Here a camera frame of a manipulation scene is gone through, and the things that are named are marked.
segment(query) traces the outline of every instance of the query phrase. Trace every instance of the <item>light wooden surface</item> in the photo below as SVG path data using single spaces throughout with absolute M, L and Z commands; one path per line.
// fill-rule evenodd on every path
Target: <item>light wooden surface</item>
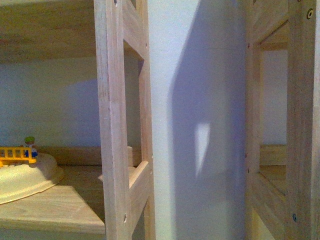
M 287 191 L 286 166 L 260 166 L 260 173 L 284 196 Z
M 283 240 L 286 218 L 285 196 L 260 173 L 252 176 L 251 187 L 253 208 L 275 240 Z
M 281 144 L 260 146 L 260 165 L 285 166 L 287 163 L 287 146 Z
M 123 1 L 95 0 L 94 17 L 106 238 L 129 240 Z
M 103 176 L 100 166 L 61 166 L 60 184 L 0 205 L 0 228 L 105 234 Z M 131 184 L 139 172 L 128 168 Z
M 130 176 L 131 218 L 130 233 L 133 234 L 151 192 L 150 165 L 143 161 Z
M 146 58 L 146 35 L 143 22 L 130 0 L 123 0 L 123 39 L 137 52 L 140 59 Z
M 96 55 L 93 0 L 0 2 L 0 63 Z
M 259 172 L 259 146 L 260 130 L 260 78 L 256 79 L 257 69 L 260 67 L 260 58 L 254 52 L 253 41 L 253 2 L 247 0 L 246 4 L 246 96 L 245 96 L 245 165 L 246 165 L 246 189 L 245 189 L 245 239 L 254 239 L 255 216 L 252 199 L 252 177 Z M 254 60 L 258 59 L 258 66 L 254 66 Z
M 267 46 L 286 34 L 285 28 L 278 28 L 287 21 L 287 0 L 246 1 L 246 240 L 255 240 L 257 235 L 255 210 L 277 240 L 285 236 L 285 197 L 259 171 L 263 135 L 261 56 Z
M 101 166 L 101 147 L 99 146 L 41 146 L 40 153 L 50 154 L 59 165 Z M 137 167 L 141 163 L 141 148 L 127 147 L 128 166 Z
M 262 51 L 286 50 L 289 41 L 289 22 L 286 21 L 282 26 L 275 30 L 265 40 L 261 42 Z
M 140 122 L 141 122 L 141 153 L 142 160 L 149 163 L 150 194 L 144 208 L 144 232 L 146 240 L 156 240 L 155 194 L 154 194 L 154 159 L 152 144 L 152 112 L 151 112 L 151 81 L 149 56 L 149 22 L 148 1 L 136 0 L 136 11 L 142 19 L 145 39 L 144 61 L 139 63 L 139 92 L 140 92 Z
M 320 239 L 319 5 L 289 1 L 287 239 Z
M 263 41 L 288 18 L 288 0 L 257 0 L 252 8 L 254 43 Z

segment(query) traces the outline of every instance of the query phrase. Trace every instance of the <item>yellow toy fence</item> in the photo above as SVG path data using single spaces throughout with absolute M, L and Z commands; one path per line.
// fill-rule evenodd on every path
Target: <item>yellow toy fence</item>
M 37 160 L 31 156 L 31 147 L 24 146 L 0 146 L 0 168 L 4 165 L 9 165 L 12 161 L 28 161 L 29 164 L 34 164 Z

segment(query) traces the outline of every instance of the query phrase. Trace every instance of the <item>bolt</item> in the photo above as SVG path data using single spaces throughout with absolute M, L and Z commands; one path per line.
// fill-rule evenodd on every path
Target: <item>bolt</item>
M 313 14 L 314 14 L 314 10 L 312 8 L 310 8 L 308 13 L 306 14 L 306 19 L 311 19 Z

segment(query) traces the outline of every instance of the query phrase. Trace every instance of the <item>plastic toy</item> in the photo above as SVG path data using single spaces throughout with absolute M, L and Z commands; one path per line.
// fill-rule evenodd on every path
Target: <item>plastic toy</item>
M 38 151 L 35 146 L 35 138 L 27 136 L 24 141 L 25 146 L 0 146 L 0 168 L 17 161 L 28 161 L 29 164 L 37 162 Z
M 27 148 L 31 148 L 32 151 L 31 151 L 31 156 L 32 158 L 35 158 L 36 156 L 38 156 L 38 151 L 36 149 L 36 145 L 35 145 L 35 138 L 33 136 L 27 136 L 25 139 L 24 139 L 24 142 L 25 142 L 25 146 Z M 29 157 L 29 151 L 25 151 L 25 156 L 26 157 Z

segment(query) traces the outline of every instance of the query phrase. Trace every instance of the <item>toy figure green hat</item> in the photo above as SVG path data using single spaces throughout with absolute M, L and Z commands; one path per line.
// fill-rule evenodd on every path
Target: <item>toy figure green hat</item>
M 24 139 L 24 141 L 25 141 L 26 143 L 28 143 L 28 142 L 34 142 L 34 141 L 35 141 L 35 138 L 34 138 L 33 136 L 27 136 L 27 137 Z

